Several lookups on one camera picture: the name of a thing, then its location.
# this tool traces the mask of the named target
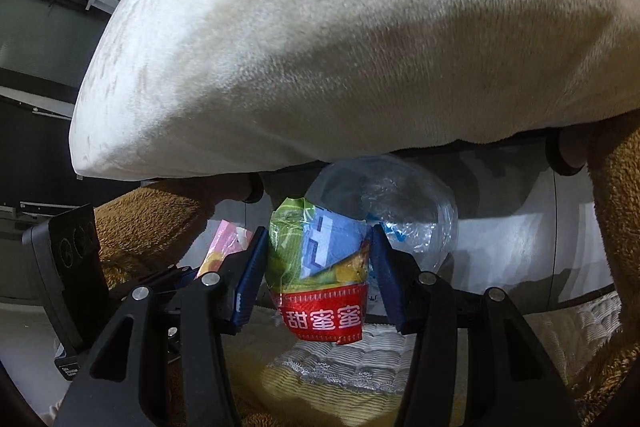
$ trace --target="beige blanket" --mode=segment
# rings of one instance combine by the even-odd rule
[[[136,180],[490,142],[640,107],[640,0],[123,0],[76,171]]]

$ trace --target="white plastic bag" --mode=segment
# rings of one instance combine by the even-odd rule
[[[317,206],[352,219],[380,223],[391,246],[411,253],[421,270],[437,271],[455,248],[458,208],[434,174],[395,156],[342,160],[325,167],[306,192]],[[383,312],[370,270],[368,312]]]

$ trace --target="pink tissue package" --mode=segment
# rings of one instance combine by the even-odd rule
[[[209,252],[198,270],[198,277],[207,272],[218,271],[227,255],[246,250],[252,236],[253,233],[249,230],[222,220],[213,241],[211,241]]]

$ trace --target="snack wrapper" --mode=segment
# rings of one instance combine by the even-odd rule
[[[253,233],[249,230],[222,220],[196,277],[200,277],[207,272],[218,271],[227,255],[247,249],[252,236]]]
[[[370,227],[287,199],[271,216],[266,280],[290,331],[305,341],[362,339]]]

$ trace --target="person's arm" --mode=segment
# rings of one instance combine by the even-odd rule
[[[255,177],[220,174],[162,180],[95,209],[100,263],[109,288],[176,264],[223,200],[256,193]]]

